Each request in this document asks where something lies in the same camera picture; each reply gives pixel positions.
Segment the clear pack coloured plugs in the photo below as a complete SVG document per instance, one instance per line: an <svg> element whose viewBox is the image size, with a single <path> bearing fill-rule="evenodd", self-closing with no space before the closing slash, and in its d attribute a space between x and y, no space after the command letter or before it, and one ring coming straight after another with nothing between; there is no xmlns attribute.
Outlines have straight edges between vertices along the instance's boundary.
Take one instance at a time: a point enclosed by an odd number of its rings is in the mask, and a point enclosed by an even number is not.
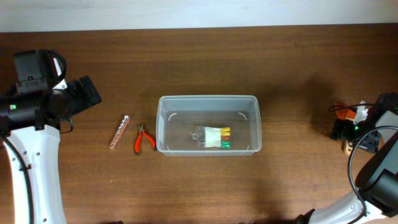
<svg viewBox="0 0 398 224"><path fill-rule="evenodd" d="M231 148L231 128L214 128L200 126L196 132L190 133L197 146L205 148Z"/></svg>

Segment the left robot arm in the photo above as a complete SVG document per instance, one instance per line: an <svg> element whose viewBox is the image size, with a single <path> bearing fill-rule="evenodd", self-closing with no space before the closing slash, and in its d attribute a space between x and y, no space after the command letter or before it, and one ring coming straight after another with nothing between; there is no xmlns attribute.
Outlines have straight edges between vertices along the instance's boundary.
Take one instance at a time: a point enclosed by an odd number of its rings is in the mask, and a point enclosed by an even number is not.
<svg viewBox="0 0 398 224"><path fill-rule="evenodd" d="M16 53L18 81L1 97L1 142L12 175L16 223L65 223L58 151L61 123L102 99L90 77L65 81L66 60L52 50Z"/></svg>

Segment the clear plastic container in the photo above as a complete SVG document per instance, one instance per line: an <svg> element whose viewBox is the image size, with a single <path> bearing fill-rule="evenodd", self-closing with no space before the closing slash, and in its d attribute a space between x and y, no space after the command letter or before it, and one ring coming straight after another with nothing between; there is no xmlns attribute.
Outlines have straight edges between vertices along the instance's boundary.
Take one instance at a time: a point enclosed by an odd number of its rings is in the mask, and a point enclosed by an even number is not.
<svg viewBox="0 0 398 224"><path fill-rule="evenodd" d="M197 146L200 126L231 128L231 148ZM262 147L259 103L252 95L177 95L159 100L156 145L165 156L251 156Z"/></svg>

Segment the orange scraper wooden handle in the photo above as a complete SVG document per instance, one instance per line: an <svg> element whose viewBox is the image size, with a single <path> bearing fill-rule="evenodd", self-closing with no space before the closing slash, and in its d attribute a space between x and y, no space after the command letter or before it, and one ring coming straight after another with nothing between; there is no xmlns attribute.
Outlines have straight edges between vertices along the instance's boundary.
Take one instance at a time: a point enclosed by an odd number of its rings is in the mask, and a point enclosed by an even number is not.
<svg viewBox="0 0 398 224"><path fill-rule="evenodd" d="M335 103L334 109L336 113L336 120L333 125L331 138L334 140L342 140L342 151L349 156L353 147L350 145L350 141L356 138L354 119L356 112L351 109L341 109L346 105L341 103Z"/></svg>

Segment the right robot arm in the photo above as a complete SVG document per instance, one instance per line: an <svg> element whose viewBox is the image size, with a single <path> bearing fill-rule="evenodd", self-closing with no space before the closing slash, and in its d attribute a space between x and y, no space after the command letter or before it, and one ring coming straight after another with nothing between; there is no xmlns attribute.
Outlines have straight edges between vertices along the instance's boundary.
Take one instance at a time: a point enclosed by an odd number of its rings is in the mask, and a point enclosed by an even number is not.
<svg viewBox="0 0 398 224"><path fill-rule="evenodd" d="M366 223L397 215L397 93L375 103L335 103L331 139L348 151L352 192L328 207L299 215L295 223Z"/></svg>

